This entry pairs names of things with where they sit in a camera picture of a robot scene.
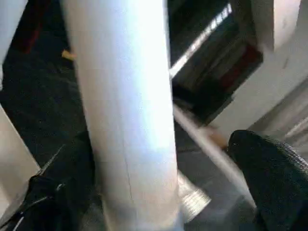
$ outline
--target metal rod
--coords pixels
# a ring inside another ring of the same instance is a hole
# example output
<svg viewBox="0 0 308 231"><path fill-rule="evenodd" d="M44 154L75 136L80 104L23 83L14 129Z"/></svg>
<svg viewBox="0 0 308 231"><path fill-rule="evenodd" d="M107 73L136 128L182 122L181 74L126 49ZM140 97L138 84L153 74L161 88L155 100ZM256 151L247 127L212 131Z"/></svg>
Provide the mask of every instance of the metal rod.
<svg viewBox="0 0 308 231"><path fill-rule="evenodd" d="M109 230L183 230L163 0L65 0Z"/></svg>
<svg viewBox="0 0 308 231"><path fill-rule="evenodd" d="M201 148L211 161L225 174L231 183L233 183L239 192L245 196L249 204L255 208L256 204L249 192L243 173L237 165L227 156L219 147L217 147L198 127L190 120L185 113L173 105L173 115L175 120L187 132L193 141Z"/></svg>

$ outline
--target dark fabric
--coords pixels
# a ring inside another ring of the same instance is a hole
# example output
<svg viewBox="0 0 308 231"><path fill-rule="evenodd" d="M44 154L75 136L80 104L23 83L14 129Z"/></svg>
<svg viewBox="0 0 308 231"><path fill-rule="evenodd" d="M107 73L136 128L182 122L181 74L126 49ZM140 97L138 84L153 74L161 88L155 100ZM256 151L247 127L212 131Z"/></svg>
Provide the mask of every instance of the dark fabric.
<svg viewBox="0 0 308 231"><path fill-rule="evenodd" d="M87 133L64 144L29 181L26 197L2 221L6 231L77 231L89 206L94 161Z"/></svg>
<svg viewBox="0 0 308 231"><path fill-rule="evenodd" d="M308 164L293 149L269 137L235 131L229 151L243 171L269 231L308 228Z"/></svg>

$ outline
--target white pole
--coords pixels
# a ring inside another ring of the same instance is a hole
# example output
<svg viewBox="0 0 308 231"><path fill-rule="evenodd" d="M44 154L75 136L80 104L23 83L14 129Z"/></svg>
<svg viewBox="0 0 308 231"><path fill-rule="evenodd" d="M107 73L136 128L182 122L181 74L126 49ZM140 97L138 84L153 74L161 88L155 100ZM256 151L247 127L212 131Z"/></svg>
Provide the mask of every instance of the white pole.
<svg viewBox="0 0 308 231"><path fill-rule="evenodd" d="M109 230L183 230L163 0L65 0Z"/></svg>

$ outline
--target white metal frame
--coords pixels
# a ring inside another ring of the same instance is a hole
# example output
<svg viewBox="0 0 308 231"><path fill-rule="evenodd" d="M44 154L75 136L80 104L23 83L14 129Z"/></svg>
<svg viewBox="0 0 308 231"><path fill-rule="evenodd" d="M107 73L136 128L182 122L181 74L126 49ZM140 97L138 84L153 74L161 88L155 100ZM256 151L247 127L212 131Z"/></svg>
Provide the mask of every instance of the white metal frame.
<svg viewBox="0 0 308 231"><path fill-rule="evenodd" d="M109 226L181 229L164 1L64 3L98 176L105 183ZM0 2L0 63L25 4L26 0ZM173 113L253 205L235 164L179 108L175 106ZM22 185L39 171L2 108L0 167L1 216Z"/></svg>

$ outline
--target dark floor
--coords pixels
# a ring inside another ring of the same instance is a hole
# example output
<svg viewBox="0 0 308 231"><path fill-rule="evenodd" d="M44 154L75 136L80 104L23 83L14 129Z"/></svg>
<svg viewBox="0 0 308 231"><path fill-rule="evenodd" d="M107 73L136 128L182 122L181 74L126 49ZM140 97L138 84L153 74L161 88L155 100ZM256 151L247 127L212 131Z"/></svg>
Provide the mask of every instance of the dark floor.
<svg viewBox="0 0 308 231"><path fill-rule="evenodd" d="M73 66L61 58L66 46L45 30L30 54L11 49L3 66L0 103L40 166L86 129ZM249 223L253 212L243 196L177 124L175 133L179 169L212 198L186 230L232 231Z"/></svg>

